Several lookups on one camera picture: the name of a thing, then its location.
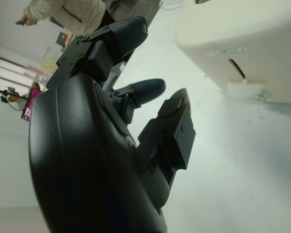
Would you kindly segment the person's right hand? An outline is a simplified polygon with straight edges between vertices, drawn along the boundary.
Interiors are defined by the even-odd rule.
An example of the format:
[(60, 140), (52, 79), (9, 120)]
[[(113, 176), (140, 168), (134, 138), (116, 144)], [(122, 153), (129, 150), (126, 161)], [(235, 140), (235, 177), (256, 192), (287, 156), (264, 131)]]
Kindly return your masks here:
[(37, 24), (37, 20), (34, 20), (34, 19), (30, 18), (26, 14), (24, 14), (20, 18), (20, 21), (21, 21), (22, 25), (26, 25), (26, 26), (32, 26), (32, 25), (36, 25)]

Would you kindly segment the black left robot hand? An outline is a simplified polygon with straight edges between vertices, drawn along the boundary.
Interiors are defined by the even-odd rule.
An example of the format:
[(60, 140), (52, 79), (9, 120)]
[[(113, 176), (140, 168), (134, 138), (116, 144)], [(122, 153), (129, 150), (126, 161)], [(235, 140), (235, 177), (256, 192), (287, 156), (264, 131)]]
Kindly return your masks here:
[(102, 88), (112, 67), (146, 38), (143, 17), (75, 38), (34, 99), (30, 168), (52, 233), (167, 232), (162, 207), (195, 138), (187, 90), (165, 100), (134, 141), (133, 112), (165, 91), (164, 80)]

